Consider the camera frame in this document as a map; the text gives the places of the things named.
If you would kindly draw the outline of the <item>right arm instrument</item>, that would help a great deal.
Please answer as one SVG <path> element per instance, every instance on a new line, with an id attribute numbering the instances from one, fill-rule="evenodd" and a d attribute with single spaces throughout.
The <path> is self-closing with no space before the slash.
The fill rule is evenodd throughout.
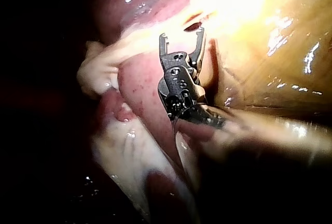
<path id="1" fill-rule="evenodd" d="M 158 83 L 161 102 L 172 123 L 185 120 L 222 129 L 225 118 L 208 106 L 196 69 L 185 52 L 162 54 L 163 77 Z"/>

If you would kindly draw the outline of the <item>right arm instrument jaw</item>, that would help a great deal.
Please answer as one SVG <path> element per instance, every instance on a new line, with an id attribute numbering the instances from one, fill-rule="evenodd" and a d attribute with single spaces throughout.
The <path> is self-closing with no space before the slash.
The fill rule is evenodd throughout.
<path id="1" fill-rule="evenodd" d="M 196 31 L 197 42 L 195 50 L 189 55 L 191 66 L 201 66 L 205 50 L 206 34 L 203 27 Z"/>
<path id="2" fill-rule="evenodd" d="M 164 56 L 168 54 L 168 37 L 165 33 L 162 33 L 159 36 L 159 58 L 162 59 Z"/>

